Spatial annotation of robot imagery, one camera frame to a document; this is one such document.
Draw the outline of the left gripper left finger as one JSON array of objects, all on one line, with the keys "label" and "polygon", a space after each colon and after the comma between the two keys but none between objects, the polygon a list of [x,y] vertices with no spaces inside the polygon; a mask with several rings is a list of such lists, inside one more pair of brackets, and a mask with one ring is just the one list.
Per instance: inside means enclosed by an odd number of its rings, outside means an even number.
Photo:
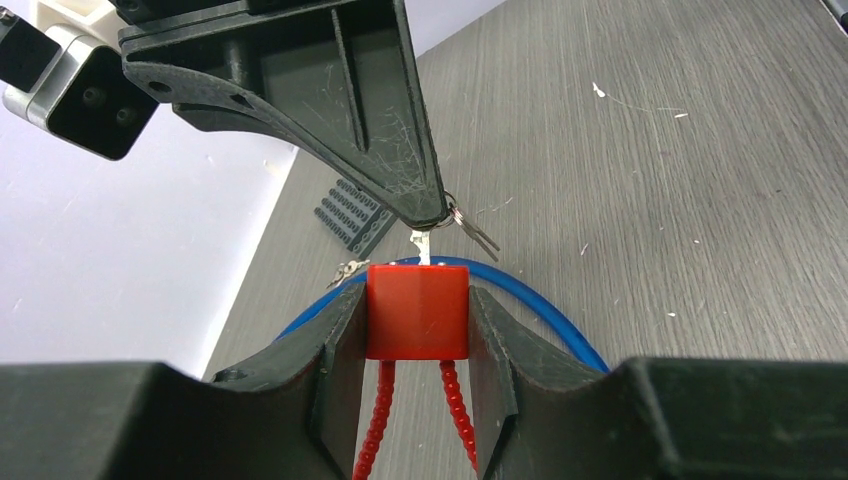
[{"label": "left gripper left finger", "polygon": [[1,369],[5,479],[348,479],[365,365],[366,295],[208,382],[164,363]]}]

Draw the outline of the blue cable lock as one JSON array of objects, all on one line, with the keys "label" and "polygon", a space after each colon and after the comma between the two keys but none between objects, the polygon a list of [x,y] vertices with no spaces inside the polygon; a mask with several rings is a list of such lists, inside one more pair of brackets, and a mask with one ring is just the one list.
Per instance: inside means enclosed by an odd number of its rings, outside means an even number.
[{"label": "blue cable lock", "polygon": [[[609,366],[602,356],[596,351],[592,344],[582,332],[566,317],[566,315],[552,304],[547,298],[536,290],[520,281],[516,277],[506,273],[494,266],[484,264],[467,258],[453,256],[435,256],[434,260],[445,263],[447,266],[465,267],[472,277],[483,280],[509,296],[518,300],[527,309],[531,310],[542,320],[567,347],[567,350],[585,365],[603,373],[610,371]],[[301,326],[313,320],[325,307],[327,307],[348,284],[364,283],[367,278],[367,267],[361,273],[348,275],[341,283],[328,290],[322,297],[302,311],[280,334],[275,341],[299,329]]]}]

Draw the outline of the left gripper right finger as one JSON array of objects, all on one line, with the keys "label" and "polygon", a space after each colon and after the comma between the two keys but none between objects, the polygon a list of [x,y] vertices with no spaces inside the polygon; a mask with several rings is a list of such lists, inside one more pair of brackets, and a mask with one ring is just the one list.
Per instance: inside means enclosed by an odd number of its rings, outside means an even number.
[{"label": "left gripper right finger", "polygon": [[470,290],[482,479],[843,479],[847,367],[635,357],[608,374]]}]

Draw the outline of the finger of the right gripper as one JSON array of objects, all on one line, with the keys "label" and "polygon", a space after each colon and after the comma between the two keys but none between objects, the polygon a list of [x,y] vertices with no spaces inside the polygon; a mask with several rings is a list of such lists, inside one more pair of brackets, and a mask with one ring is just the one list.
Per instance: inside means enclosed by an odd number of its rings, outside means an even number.
[{"label": "finger of the right gripper", "polygon": [[123,1],[125,76],[204,132],[291,143],[399,220],[446,197],[401,1]]}]

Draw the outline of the red cable padlock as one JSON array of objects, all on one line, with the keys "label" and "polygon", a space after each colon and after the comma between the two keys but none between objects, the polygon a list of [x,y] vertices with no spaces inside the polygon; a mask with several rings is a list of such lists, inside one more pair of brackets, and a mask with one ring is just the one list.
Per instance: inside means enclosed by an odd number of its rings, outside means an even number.
[{"label": "red cable padlock", "polygon": [[366,274],[366,358],[379,363],[376,399],[353,477],[370,476],[390,417],[398,361],[439,364],[449,413],[473,468],[475,430],[456,368],[469,358],[469,286],[465,267],[380,265]]}]

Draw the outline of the silver key pair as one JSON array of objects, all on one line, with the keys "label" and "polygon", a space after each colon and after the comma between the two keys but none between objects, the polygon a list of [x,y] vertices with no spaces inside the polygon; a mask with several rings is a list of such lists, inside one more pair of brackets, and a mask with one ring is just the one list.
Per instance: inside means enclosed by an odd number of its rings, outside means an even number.
[{"label": "silver key pair", "polygon": [[444,195],[449,213],[447,222],[458,225],[465,235],[480,246],[491,260],[498,262],[500,246],[470,216],[466,215],[451,193],[445,191]]}]

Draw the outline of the small silver key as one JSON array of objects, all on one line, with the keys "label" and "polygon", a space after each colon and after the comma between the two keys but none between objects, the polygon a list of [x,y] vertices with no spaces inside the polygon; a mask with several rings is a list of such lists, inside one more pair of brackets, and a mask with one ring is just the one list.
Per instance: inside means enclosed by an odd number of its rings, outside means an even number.
[{"label": "small silver key", "polygon": [[430,232],[413,230],[410,235],[410,242],[418,249],[418,264],[429,266],[431,264]]}]

